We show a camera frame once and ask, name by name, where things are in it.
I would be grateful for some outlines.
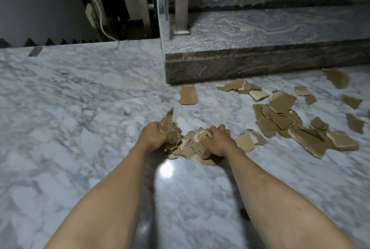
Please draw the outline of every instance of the forearm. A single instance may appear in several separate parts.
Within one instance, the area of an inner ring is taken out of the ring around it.
[[[268,248],[354,248],[306,198],[232,149],[228,160],[251,221]]]
[[[83,241],[86,248],[130,248],[139,217],[145,158],[144,149],[132,148],[72,209],[46,248],[64,248],[67,239]]]

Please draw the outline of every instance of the marble floor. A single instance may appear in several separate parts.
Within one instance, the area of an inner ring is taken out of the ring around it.
[[[199,103],[179,104],[180,87],[166,85],[160,40],[0,50],[0,244],[40,249],[78,200],[135,144],[147,122],[169,108],[184,133],[224,123],[236,137],[255,125],[248,95],[196,84]],[[363,248],[370,248],[370,65],[346,68],[351,83],[336,89],[322,71],[249,78],[267,92],[294,94],[307,85],[318,102],[298,98],[308,124],[319,116],[358,141],[354,152],[328,150],[319,160],[280,135],[248,154],[306,196]],[[357,110],[340,94],[365,101]],[[348,129],[346,113],[366,122]],[[164,155],[148,160],[134,248],[263,248],[239,209],[227,162],[203,167]]]

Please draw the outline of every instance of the white cable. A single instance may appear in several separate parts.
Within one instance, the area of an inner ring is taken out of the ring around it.
[[[99,15],[100,15],[100,28],[102,30],[102,32],[104,33],[104,35],[106,35],[107,37],[109,37],[110,39],[113,39],[114,41],[117,41],[118,42],[118,46],[119,46],[119,40],[116,40],[115,38],[112,38],[111,36],[109,36],[103,29],[103,13],[101,12],[101,9],[100,9],[100,6],[99,6],[99,3],[97,0],[93,0],[99,10]]]

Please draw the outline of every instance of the right hand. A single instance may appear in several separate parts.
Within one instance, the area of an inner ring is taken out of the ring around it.
[[[230,153],[233,148],[238,148],[235,140],[230,136],[230,130],[226,129],[224,124],[218,128],[212,126],[212,144],[202,154],[202,159],[208,159],[211,155],[224,156]]]

